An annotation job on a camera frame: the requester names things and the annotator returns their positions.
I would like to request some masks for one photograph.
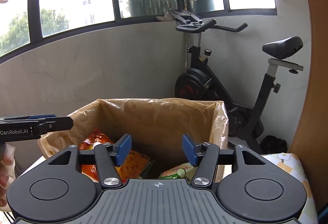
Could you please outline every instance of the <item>trash bin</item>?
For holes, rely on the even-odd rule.
[[[132,136],[132,149],[155,161],[158,174],[187,162],[182,135],[196,142],[210,142],[226,149],[228,118],[221,101],[168,99],[98,99],[69,115],[74,126],[69,131],[50,132],[38,141],[45,158],[68,145],[80,145],[95,129],[116,142]],[[216,181],[222,179],[219,166]]]

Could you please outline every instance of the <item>black saddle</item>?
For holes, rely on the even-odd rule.
[[[267,43],[262,47],[262,50],[276,59],[285,59],[297,53],[302,47],[302,39],[294,36],[281,41]]]

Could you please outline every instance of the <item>green foliage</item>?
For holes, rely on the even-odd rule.
[[[55,10],[41,9],[40,16],[44,37],[69,28],[69,21],[65,18],[65,15],[56,13]],[[29,42],[27,12],[23,12],[14,16],[9,24],[9,30],[0,36],[0,55],[4,55]]]

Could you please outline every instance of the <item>red food package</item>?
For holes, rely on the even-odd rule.
[[[99,129],[93,130],[87,139],[80,144],[80,150],[92,150],[96,145],[111,143],[113,141],[103,134]],[[148,164],[149,158],[136,151],[131,150],[120,168],[116,168],[123,182],[129,178],[138,178]],[[96,165],[82,165],[82,173],[89,176],[93,181],[98,181]]]

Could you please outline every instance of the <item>silver screw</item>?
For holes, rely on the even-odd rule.
[[[114,186],[120,183],[120,180],[118,178],[105,178],[104,184],[108,186]]]
[[[204,185],[209,184],[210,183],[210,180],[207,179],[207,178],[195,178],[194,179],[194,183],[196,185],[202,185],[202,186],[204,186]]]

